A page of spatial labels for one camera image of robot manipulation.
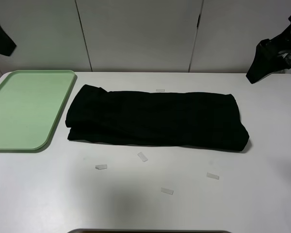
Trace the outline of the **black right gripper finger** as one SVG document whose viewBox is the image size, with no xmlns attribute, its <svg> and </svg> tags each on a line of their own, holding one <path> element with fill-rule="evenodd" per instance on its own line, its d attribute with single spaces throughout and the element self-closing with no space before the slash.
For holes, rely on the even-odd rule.
<svg viewBox="0 0 291 233">
<path fill-rule="evenodd" d="M 291 31 L 258 43 L 246 77 L 254 84 L 272 73 L 286 69 L 291 69 Z"/>
</svg>

